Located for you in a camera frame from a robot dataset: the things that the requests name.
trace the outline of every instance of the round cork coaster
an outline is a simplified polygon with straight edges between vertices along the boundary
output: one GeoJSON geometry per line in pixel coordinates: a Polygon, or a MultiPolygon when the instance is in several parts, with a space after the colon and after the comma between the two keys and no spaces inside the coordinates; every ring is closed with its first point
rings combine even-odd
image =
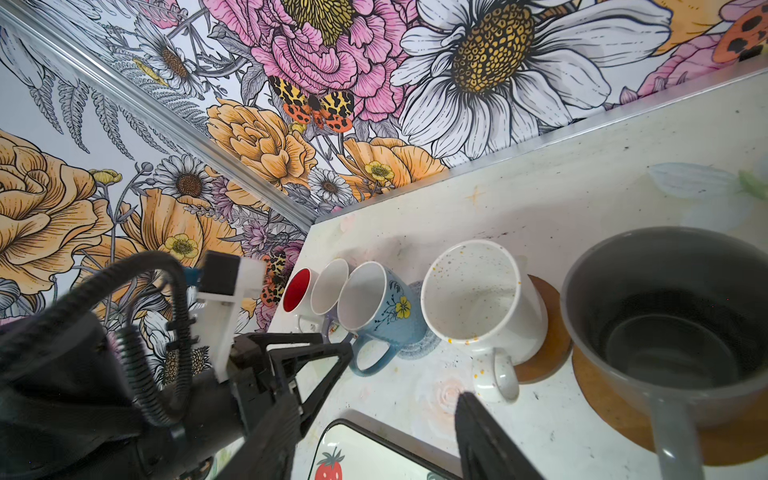
{"type": "Polygon", "coordinates": [[[547,307],[547,337],[541,348],[527,362],[515,365],[520,383],[534,383],[557,372],[571,352],[571,337],[565,329],[560,314],[560,293],[549,283],[537,276],[528,275],[547,307]]]}
{"type": "MultiPolygon", "coordinates": [[[[598,367],[574,347],[574,374],[584,398],[613,430],[654,452],[648,417],[629,406],[603,378],[598,367]]],[[[768,391],[733,421],[699,430],[704,464],[719,467],[751,462],[768,454],[768,391]]]]}

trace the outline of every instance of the coiled cable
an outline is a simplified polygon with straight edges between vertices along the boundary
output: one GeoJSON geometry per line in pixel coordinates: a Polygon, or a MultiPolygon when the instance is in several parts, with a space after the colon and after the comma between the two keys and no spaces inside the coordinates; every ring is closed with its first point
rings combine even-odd
{"type": "Polygon", "coordinates": [[[157,250],[137,253],[94,273],[77,288],[43,311],[29,326],[2,337],[0,342],[0,385],[18,378],[28,364],[44,356],[48,346],[75,320],[97,302],[135,276],[163,270],[171,287],[174,325],[178,343],[178,375],[170,401],[154,382],[144,356],[141,335],[130,323],[116,332],[118,349],[129,385],[145,419],[156,426],[181,420],[187,409],[192,386],[192,345],[187,310],[187,281],[181,265],[169,253],[157,250]]]}

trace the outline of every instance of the countertop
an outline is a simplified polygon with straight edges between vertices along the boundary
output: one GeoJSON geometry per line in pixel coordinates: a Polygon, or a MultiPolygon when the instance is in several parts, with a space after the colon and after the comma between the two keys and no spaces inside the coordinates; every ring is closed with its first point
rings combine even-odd
{"type": "MultiPolygon", "coordinates": [[[[700,206],[703,200],[662,191],[649,174],[653,165],[682,162],[738,174],[768,163],[766,80],[758,75],[318,223],[294,272],[319,272],[337,257],[377,260],[411,283],[451,245],[485,238],[527,256],[529,273],[560,290],[588,247],[626,230],[678,225],[700,206]]],[[[719,215],[733,219],[729,212],[719,215]]],[[[742,213],[728,234],[768,250],[768,202],[755,200],[742,213]]],[[[295,325],[278,309],[270,332],[295,325]]],[[[326,367],[318,362],[301,372],[305,396],[326,367]]],[[[339,417],[460,473],[453,409],[458,393],[472,389],[470,369],[467,356],[443,343],[423,359],[395,358],[371,377],[347,370],[297,446],[293,478],[309,476],[320,435],[339,417]]],[[[655,454],[619,435],[586,403],[570,360],[546,380],[521,386],[516,403],[487,407],[547,479],[660,477],[655,454]]],[[[705,472],[710,480],[768,478],[768,457],[705,472]]]]}

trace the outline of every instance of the moth illustration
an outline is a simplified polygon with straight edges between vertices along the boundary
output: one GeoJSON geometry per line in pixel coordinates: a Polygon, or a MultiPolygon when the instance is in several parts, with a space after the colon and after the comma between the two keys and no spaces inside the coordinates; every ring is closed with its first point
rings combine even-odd
{"type": "Polygon", "coordinates": [[[280,77],[269,77],[270,87],[285,102],[283,110],[300,124],[314,121],[318,128],[328,127],[337,134],[352,129],[355,103],[348,91],[333,91],[318,98],[304,94],[298,87],[280,77]]]}

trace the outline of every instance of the strawberry illustration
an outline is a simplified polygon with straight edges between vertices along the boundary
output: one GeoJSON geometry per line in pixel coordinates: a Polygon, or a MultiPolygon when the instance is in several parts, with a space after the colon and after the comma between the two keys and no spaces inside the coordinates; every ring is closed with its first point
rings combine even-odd
{"type": "Polygon", "coordinates": [[[341,450],[336,453],[336,449],[333,449],[333,454],[323,453],[324,459],[317,462],[317,472],[315,472],[315,480],[343,480],[341,475],[340,462],[344,459],[341,455],[341,450]]]}

